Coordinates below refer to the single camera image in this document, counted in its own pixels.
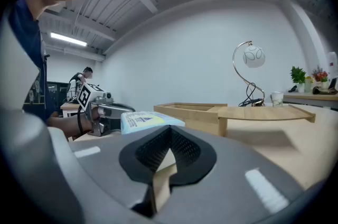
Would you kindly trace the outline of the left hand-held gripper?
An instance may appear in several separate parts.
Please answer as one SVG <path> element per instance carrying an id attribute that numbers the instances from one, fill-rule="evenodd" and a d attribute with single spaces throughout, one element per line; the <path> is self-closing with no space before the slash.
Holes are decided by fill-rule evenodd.
<path id="1" fill-rule="evenodd" d="M 106 136 L 120 132 L 122 113 L 134 112 L 131 106 L 114 102 L 111 93 L 103 91 L 96 85 L 84 83 L 77 97 L 80 105 L 77 121 L 80 133 L 83 134 L 80 111 L 84 111 L 86 119 L 91 123 L 92 136 Z"/>

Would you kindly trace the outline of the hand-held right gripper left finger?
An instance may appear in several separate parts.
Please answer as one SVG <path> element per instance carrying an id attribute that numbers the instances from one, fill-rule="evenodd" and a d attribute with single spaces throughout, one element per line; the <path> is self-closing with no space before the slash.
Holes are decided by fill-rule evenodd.
<path id="1" fill-rule="evenodd" d="M 156 212 L 152 187 L 133 181 L 121 167 L 120 152 L 159 127 L 128 135 L 69 143 L 57 128 L 49 128 L 62 186 L 57 187 L 66 213 L 61 223 L 171 223 L 169 206 Z"/>

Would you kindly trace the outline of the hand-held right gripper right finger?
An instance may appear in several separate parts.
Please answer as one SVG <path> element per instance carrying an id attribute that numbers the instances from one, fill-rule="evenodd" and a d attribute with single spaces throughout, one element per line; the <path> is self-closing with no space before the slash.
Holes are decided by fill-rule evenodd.
<path id="1" fill-rule="evenodd" d="M 250 146 L 225 137 L 187 129 L 208 142 L 217 154 L 213 169 L 197 184 L 174 187 L 153 218 L 158 223 L 259 223 L 272 214 L 265 208 L 245 173 L 259 172 L 289 201 L 304 189 L 284 169 Z"/>

